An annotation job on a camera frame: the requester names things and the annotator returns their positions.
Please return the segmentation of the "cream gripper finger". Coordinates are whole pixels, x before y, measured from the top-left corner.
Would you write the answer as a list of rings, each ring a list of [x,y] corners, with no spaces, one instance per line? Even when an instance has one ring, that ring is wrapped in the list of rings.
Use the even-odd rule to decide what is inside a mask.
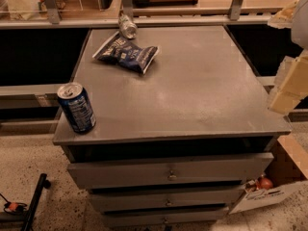
[[[308,51],[296,58],[286,56],[278,67],[268,108],[281,115],[291,112],[308,96]]]
[[[298,0],[295,0],[273,15],[269,19],[268,25],[276,29],[290,29],[292,27],[293,16],[297,3]]]

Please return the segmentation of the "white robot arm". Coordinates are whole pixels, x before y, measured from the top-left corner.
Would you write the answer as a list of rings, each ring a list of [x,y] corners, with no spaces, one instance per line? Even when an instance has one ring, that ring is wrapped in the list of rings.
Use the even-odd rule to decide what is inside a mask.
[[[295,0],[273,15],[268,25],[289,28],[292,42],[303,49],[298,57],[283,59],[269,92],[269,109],[285,116],[308,96],[308,0]]]

